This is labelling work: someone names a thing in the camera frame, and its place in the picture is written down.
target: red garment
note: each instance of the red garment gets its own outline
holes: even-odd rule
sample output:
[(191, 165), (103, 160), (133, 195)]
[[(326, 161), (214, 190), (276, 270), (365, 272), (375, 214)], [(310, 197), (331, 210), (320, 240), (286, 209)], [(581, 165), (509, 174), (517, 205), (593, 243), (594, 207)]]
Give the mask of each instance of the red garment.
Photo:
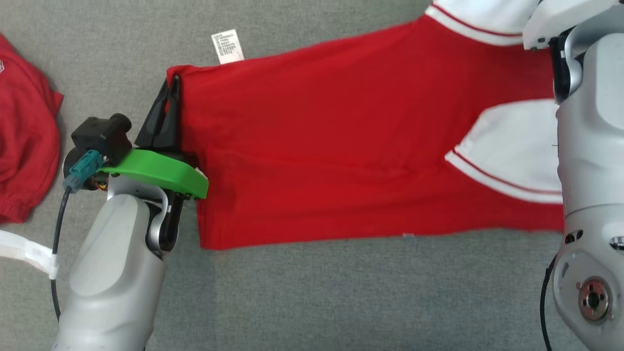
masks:
[(210, 181), (200, 244), (560, 230), (560, 204), (507, 196), (445, 160), (486, 109), (551, 99), (550, 71), (548, 52), (469, 39), (430, 16), (273, 57), (172, 67), (183, 147)]
[(61, 101), (0, 35), (0, 224), (25, 222), (50, 189), (59, 163)]

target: green plastic part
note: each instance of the green plastic part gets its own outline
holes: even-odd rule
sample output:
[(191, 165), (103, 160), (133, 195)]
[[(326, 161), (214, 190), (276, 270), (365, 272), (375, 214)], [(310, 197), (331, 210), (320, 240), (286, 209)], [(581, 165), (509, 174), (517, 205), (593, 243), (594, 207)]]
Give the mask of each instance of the green plastic part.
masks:
[(190, 197), (205, 199), (208, 179), (190, 165), (154, 151), (132, 149), (117, 167), (102, 167), (100, 172), (123, 174)]

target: clothing tag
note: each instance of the clothing tag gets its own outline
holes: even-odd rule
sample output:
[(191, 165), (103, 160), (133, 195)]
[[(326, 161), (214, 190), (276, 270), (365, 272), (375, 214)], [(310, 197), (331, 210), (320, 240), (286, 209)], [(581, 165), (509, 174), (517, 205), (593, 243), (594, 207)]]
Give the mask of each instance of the clothing tag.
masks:
[(240, 47), (240, 41), (238, 41), (236, 29), (212, 34), (212, 42), (215, 44), (219, 63), (226, 64), (245, 59), (243, 57), (243, 49)]

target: gray carpet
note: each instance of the gray carpet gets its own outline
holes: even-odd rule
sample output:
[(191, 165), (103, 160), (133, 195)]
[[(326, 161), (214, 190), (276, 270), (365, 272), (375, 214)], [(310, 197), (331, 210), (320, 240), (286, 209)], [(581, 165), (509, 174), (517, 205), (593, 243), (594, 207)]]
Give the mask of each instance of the gray carpet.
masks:
[[(218, 64), (211, 34), (237, 28), (245, 56), (260, 57), (414, 19), (427, 1), (57, 3), (0, 0), (0, 32), (65, 95), (67, 152), (67, 131), (89, 116), (128, 115), (134, 139), (166, 68)], [(28, 223), (2, 229), (50, 246), (60, 183)], [(81, 192), (69, 202), (61, 299), (104, 200)], [(198, 248), (194, 210), (184, 212), (167, 260), (148, 351), (544, 349), (539, 292), (556, 234), (492, 230), (210, 252)], [(585, 350), (550, 293), (547, 303), (554, 349)], [(1, 261), (0, 304), (0, 350), (50, 349), (57, 325), (43, 274)]]

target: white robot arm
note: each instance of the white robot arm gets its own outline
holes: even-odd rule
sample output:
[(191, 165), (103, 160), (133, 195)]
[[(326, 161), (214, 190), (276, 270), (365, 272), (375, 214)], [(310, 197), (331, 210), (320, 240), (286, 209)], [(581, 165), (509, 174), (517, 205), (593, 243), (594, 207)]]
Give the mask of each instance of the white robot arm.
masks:
[(560, 104), (565, 229), (552, 269), (555, 306), (590, 350), (622, 350), (624, 5), (543, 1), (524, 31), (524, 44), (552, 51)]

